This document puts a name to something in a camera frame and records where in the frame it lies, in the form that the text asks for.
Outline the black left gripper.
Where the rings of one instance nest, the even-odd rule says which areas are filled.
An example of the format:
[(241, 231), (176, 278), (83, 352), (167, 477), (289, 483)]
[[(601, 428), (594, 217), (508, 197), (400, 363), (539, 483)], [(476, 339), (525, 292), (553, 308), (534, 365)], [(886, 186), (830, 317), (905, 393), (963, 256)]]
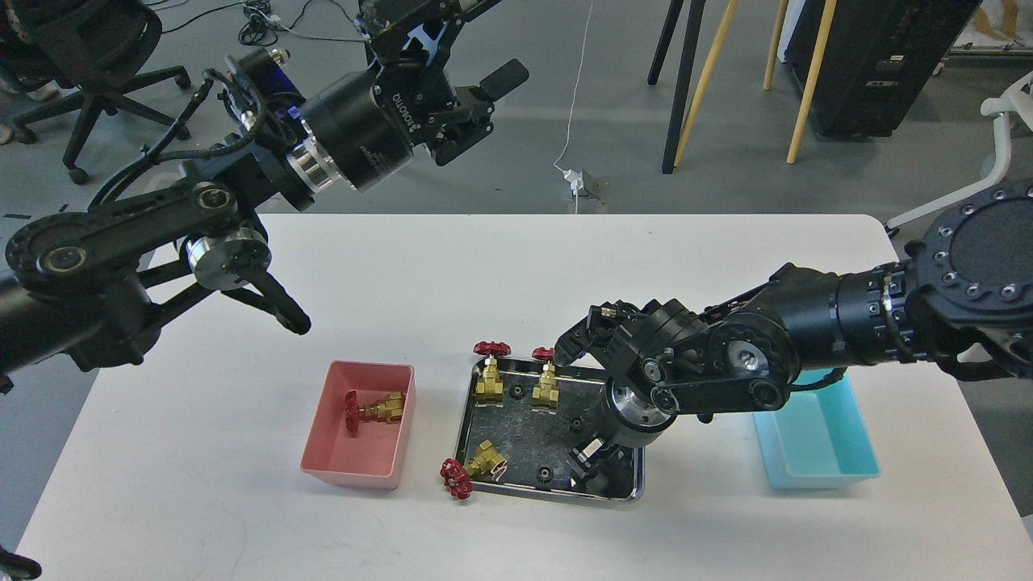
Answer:
[[(343, 180), (358, 192), (390, 176), (412, 158), (418, 114), (406, 96), (434, 84), (449, 61), (465, 23), (497, 1), (359, 1), (357, 27), (372, 66), (341, 77), (300, 108), (300, 180), (314, 194)], [(429, 155), (447, 165), (494, 129), (496, 102), (523, 85), (529, 71), (511, 59), (477, 86), (429, 109), (422, 122)]]

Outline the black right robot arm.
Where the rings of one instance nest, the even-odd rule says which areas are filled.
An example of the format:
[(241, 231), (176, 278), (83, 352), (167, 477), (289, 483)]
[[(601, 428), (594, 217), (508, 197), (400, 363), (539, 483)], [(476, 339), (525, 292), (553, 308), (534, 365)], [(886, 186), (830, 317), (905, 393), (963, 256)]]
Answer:
[(608, 379), (594, 438), (656, 441), (679, 415), (778, 411), (852, 366), (931, 362), (954, 379), (1031, 377), (1031, 182), (989, 186), (945, 211), (906, 258), (852, 274), (787, 262), (700, 313), (676, 300), (590, 308), (554, 345)]

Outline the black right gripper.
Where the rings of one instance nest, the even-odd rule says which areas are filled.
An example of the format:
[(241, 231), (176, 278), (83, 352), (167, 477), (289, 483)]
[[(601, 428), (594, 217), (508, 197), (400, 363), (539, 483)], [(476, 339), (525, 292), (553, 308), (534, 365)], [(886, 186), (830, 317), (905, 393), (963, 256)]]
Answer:
[(676, 416), (625, 386), (605, 386), (592, 400), (588, 434), (569, 449), (572, 489), (599, 499), (638, 499), (638, 448), (656, 441)]

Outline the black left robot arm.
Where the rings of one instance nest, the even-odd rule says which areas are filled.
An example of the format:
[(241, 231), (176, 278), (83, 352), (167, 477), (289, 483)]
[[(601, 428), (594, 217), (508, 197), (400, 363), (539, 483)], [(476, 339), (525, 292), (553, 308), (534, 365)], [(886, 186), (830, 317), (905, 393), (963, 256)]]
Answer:
[(66, 353), (82, 371), (139, 365), (160, 331), (214, 293), (303, 335), (310, 317), (274, 279), (256, 210), (296, 210), (336, 182), (365, 192), (428, 148), (446, 165), (493, 132), (496, 102), (528, 80), (510, 60), (472, 87), (444, 66), (491, 1), (362, 1), (366, 69), (311, 98), (255, 49), (209, 69), (169, 131), (85, 212), (15, 232), (2, 272), (2, 392), (10, 373)]

